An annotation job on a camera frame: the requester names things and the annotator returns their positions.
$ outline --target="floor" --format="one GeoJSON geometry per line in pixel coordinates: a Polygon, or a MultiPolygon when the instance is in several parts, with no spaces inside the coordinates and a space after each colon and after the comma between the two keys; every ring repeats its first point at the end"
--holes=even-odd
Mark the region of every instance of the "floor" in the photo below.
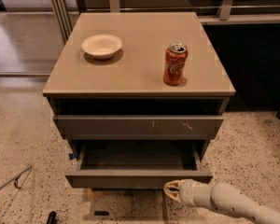
{"type": "MultiPolygon", "coordinates": [[[[50,72],[62,48],[52,14],[0,13],[0,72],[50,72]]],[[[21,189],[11,183],[0,190],[0,223],[46,223],[51,211],[59,224],[250,223],[182,206],[161,191],[72,189],[64,173],[77,162],[42,96],[46,80],[0,77],[0,185],[33,165],[19,179],[21,189]]],[[[214,173],[212,182],[231,183],[280,211],[280,120],[274,112],[228,112],[224,119],[202,168],[214,173]]]]}

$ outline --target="beige table surface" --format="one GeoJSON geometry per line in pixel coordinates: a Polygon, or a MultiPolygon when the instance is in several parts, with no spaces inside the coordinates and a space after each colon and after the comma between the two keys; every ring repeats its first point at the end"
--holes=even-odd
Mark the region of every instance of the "beige table surface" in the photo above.
{"type": "Polygon", "coordinates": [[[196,13],[82,13],[43,90],[47,97],[232,96],[235,89],[196,13]],[[107,61],[84,53],[83,41],[99,34],[121,38],[122,50],[107,61]],[[165,51],[189,48],[185,82],[163,83],[165,51]]]}

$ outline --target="open drawer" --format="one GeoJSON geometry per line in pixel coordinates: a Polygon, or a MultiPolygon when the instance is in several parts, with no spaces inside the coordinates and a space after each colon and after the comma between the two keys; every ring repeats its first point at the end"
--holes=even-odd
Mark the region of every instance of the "open drawer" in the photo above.
{"type": "Polygon", "coordinates": [[[192,178],[207,183],[193,141],[80,141],[77,169],[66,174],[73,188],[163,189],[192,178]]]}
{"type": "Polygon", "coordinates": [[[221,116],[54,116],[68,140],[210,140],[221,116]]]}

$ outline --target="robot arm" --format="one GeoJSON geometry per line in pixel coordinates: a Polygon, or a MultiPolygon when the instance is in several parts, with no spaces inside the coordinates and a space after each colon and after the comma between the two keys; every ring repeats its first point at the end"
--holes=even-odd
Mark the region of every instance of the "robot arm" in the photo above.
{"type": "Polygon", "coordinates": [[[217,183],[207,185],[191,179],[165,184],[165,193],[188,207],[203,207],[229,217],[244,217],[257,224],[280,224],[280,213],[259,205],[236,187],[217,183]]]}

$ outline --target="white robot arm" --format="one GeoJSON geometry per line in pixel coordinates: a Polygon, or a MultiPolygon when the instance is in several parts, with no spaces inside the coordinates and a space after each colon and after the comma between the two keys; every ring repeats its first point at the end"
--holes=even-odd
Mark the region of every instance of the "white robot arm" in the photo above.
{"type": "Polygon", "coordinates": [[[229,217],[243,217],[257,224],[280,224],[280,212],[259,205],[236,187],[226,183],[207,185],[191,179],[164,186],[173,200],[188,207],[203,207],[229,217]]]}

